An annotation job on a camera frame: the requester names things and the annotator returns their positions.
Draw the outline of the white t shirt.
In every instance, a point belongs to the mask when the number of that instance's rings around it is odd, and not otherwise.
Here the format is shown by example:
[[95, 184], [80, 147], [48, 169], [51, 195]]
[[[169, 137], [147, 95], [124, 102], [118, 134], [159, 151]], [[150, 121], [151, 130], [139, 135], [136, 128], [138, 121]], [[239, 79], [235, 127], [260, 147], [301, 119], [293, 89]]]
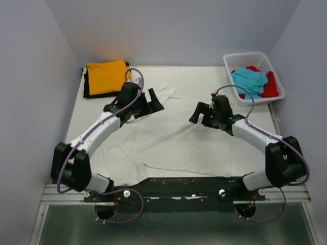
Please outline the white t shirt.
[[233, 137], [189, 122], [196, 102], [161, 82], [155, 88], [164, 110], [132, 119], [104, 142], [102, 160], [116, 185], [134, 185], [148, 169], [231, 177]]

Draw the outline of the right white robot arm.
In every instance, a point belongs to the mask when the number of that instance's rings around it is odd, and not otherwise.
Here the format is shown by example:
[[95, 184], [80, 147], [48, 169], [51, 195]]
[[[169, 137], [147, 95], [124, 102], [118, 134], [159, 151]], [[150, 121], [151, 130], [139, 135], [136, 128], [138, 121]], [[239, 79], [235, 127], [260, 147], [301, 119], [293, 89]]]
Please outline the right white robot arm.
[[196, 124], [200, 116], [205, 127], [242, 139], [265, 155], [263, 170], [246, 174], [239, 180], [235, 187], [239, 199], [248, 199], [257, 189], [290, 185], [308, 174], [295, 137], [271, 134], [250, 123], [248, 118], [234, 114], [226, 96], [213, 96], [211, 104], [199, 102], [189, 121]]

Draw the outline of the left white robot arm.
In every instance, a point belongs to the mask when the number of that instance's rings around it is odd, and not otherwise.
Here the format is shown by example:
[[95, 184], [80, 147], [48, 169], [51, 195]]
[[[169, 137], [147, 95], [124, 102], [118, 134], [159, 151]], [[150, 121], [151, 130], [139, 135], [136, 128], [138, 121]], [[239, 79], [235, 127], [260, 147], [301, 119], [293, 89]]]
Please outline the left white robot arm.
[[54, 149], [51, 179], [69, 190], [91, 191], [103, 202], [113, 197], [113, 181], [91, 171], [90, 159], [98, 147], [130, 118], [138, 119], [164, 109], [154, 90], [147, 101], [142, 86], [125, 82], [118, 96], [103, 108], [100, 117], [83, 134]]

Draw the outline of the light blue t shirt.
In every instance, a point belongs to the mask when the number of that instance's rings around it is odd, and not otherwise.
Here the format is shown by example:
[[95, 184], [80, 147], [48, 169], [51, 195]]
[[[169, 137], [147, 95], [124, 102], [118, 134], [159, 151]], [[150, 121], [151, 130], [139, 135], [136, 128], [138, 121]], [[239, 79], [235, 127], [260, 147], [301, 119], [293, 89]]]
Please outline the light blue t shirt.
[[265, 73], [253, 71], [244, 67], [231, 72], [231, 76], [239, 97], [243, 100], [250, 100], [251, 96], [254, 99], [261, 99], [264, 93], [264, 86], [268, 84], [268, 78]]

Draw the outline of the white plastic basket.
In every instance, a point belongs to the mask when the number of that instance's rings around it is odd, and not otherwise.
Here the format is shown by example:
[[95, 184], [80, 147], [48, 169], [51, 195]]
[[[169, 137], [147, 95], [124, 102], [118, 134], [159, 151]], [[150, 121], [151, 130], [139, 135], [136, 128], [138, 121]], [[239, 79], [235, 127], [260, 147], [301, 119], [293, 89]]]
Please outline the white plastic basket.
[[250, 106], [252, 101], [267, 104], [285, 98], [286, 92], [264, 53], [228, 54], [223, 61], [238, 105]]

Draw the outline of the red t shirt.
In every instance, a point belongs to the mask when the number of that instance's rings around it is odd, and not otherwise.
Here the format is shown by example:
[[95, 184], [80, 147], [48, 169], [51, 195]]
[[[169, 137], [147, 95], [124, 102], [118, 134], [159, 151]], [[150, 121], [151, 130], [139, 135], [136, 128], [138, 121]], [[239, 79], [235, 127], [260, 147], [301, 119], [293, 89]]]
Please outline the red t shirt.
[[[257, 69], [255, 66], [248, 66], [245, 68], [251, 69], [253, 71], [262, 72], [261, 70]], [[279, 96], [279, 91], [276, 86], [274, 73], [272, 71], [263, 72], [263, 73], [265, 73], [268, 78], [268, 84], [264, 86], [264, 93], [260, 95], [262, 99]]]

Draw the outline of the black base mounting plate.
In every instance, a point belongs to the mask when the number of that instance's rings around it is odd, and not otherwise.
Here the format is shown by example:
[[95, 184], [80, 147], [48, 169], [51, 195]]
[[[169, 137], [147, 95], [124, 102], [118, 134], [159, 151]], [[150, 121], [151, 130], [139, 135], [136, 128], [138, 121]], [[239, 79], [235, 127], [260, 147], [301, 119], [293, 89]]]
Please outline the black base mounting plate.
[[109, 195], [91, 192], [84, 198], [93, 203], [100, 218], [115, 213], [177, 213], [233, 212], [252, 217], [256, 203], [268, 201], [269, 195], [281, 192], [276, 188], [248, 191], [240, 185], [239, 177], [147, 178], [131, 187], [114, 187], [109, 183]]

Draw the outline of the aluminium frame rail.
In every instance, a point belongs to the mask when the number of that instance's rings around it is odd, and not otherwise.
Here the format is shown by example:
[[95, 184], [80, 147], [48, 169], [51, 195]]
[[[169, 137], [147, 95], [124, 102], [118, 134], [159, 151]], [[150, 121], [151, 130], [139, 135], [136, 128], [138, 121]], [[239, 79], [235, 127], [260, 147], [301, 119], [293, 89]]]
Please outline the aluminium frame rail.
[[[283, 203], [283, 197], [286, 197], [287, 203], [309, 203], [311, 197], [306, 186], [285, 186], [281, 193], [277, 188], [265, 189], [265, 198], [260, 199], [255, 197], [257, 204], [275, 204]], [[64, 194], [57, 192], [57, 187], [54, 184], [46, 184], [41, 195], [41, 205], [113, 205], [114, 201], [102, 202], [91, 198], [90, 201], [86, 199], [86, 192], [77, 192], [71, 190]]]

